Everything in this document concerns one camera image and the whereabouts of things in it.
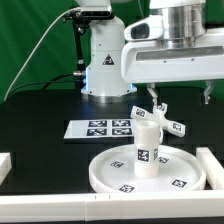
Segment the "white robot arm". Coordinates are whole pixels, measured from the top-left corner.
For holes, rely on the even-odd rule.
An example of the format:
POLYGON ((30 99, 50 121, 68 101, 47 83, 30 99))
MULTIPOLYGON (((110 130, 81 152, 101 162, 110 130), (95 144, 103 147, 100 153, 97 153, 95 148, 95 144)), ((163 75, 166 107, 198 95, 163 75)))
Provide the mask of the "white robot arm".
POLYGON ((206 0, 150 0, 150 15, 125 26, 111 5, 129 0, 75 0, 91 29, 91 62, 82 93, 117 101, 136 84, 202 80, 208 97, 224 79, 224 28, 204 24, 206 0))

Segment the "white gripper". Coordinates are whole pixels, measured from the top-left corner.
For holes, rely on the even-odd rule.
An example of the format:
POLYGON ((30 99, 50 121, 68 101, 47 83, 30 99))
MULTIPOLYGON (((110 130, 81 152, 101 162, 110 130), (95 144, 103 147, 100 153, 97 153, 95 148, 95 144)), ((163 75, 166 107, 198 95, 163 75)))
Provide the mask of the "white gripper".
POLYGON ((208 29, 190 48, 164 49, 160 41, 129 42, 122 51, 121 74, 127 83, 148 83, 154 109, 158 106, 154 83, 207 80, 208 104, 214 80, 224 79, 224 28, 208 29))

